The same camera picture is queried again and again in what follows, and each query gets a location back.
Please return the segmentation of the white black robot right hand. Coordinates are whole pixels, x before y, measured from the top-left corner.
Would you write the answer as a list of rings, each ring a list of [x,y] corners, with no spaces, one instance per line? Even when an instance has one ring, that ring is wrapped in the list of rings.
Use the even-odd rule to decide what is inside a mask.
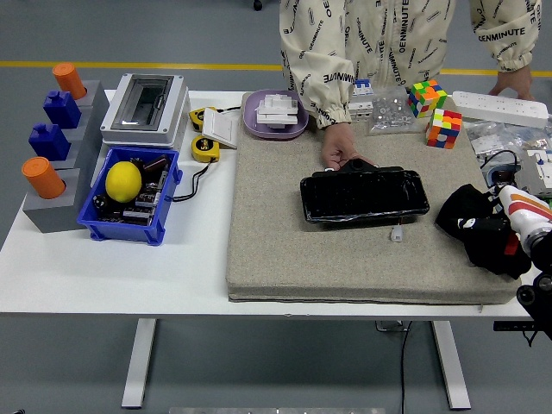
[[[504,185],[490,192],[492,211],[487,218],[474,215],[456,220],[460,230],[495,230],[510,227],[518,234],[526,254],[540,242],[551,240],[551,209],[541,199],[513,185]]]

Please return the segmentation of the person's left hand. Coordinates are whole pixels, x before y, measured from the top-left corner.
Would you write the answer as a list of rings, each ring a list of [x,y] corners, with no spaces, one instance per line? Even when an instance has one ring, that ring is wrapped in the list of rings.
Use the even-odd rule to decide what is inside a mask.
[[[531,84],[532,75],[530,66],[524,66],[511,72],[498,72],[497,81],[488,94],[497,96],[504,90],[511,89],[517,93],[517,99],[532,101],[534,97],[530,91]]]

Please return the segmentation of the person's right hand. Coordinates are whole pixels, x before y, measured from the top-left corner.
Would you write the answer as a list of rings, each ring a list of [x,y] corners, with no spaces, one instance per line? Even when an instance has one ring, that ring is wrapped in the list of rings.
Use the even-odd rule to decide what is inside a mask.
[[[349,123],[340,122],[323,130],[322,161],[325,167],[338,171],[350,160],[361,159],[373,166],[376,163],[361,155],[354,146],[354,131]]]

